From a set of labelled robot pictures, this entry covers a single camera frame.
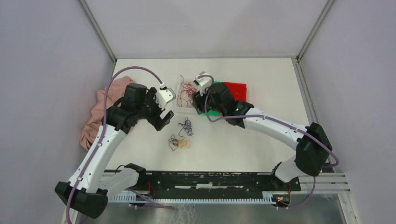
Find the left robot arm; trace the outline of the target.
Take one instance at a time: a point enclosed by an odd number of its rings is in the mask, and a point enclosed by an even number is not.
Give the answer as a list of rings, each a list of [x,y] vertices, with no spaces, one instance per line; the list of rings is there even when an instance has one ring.
[[[68,181],[59,182],[55,187],[67,210],[73,209],[96,219],[109,200],[120,192],[146,186],[146,170],[138,165],[127,165],[106,181],[101,178],[116,148],[139,120],[146,120],[157,131],[170,123],[173,111],[164,118],[161,114],[175,99],[176,94],[168,87],[149,89],[137,83],[126,87],[124,96],[107,108],[97,137],[81,165]]]

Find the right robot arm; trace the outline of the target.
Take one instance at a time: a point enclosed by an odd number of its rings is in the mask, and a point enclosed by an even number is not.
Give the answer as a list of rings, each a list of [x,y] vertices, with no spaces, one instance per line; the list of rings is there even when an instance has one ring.
[[[332,146],[320,124],[304,126],[272,117],[251,103],[236,100],[224,83],[194,81],[194,84],[197,92],[192,95],[192,105],[198,114],[216,111],[220,117],[210,119],[211,122],[225,120],[233,126],[263,133],[296,152],[273,169],[269,181],[273,189],[282,190],[301,175],[319,176],[323,168],[332,166],[326,163],[334,155]]]

